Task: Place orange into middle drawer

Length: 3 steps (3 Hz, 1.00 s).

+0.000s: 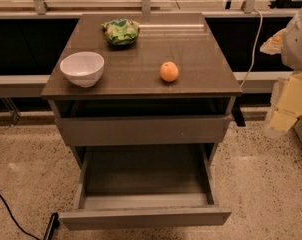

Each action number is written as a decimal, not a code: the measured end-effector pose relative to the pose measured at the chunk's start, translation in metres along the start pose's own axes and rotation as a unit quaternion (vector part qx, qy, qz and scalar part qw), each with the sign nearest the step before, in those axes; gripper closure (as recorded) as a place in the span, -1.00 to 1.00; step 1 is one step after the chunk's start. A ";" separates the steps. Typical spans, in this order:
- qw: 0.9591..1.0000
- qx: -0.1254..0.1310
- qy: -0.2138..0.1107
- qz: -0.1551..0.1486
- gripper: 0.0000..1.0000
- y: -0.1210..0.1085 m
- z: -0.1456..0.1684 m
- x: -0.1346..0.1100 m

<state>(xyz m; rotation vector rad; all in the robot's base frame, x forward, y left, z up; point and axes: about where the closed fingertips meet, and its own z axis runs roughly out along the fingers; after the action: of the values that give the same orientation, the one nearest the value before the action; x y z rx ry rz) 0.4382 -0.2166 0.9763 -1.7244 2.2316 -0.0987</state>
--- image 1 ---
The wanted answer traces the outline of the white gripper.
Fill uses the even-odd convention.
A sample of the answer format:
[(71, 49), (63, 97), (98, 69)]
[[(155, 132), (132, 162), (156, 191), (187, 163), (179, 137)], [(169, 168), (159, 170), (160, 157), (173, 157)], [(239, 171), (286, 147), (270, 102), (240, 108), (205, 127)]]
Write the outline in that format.
[(281, 53), (282, 63), (294, 71), (287, 79), (280, 78), (273, 87), (271, 107), (264, 122), (269, 138), (285, 135), (302, 115), (302, 7), (281, 29), (265, 41), (260, 51), (268, 55)]

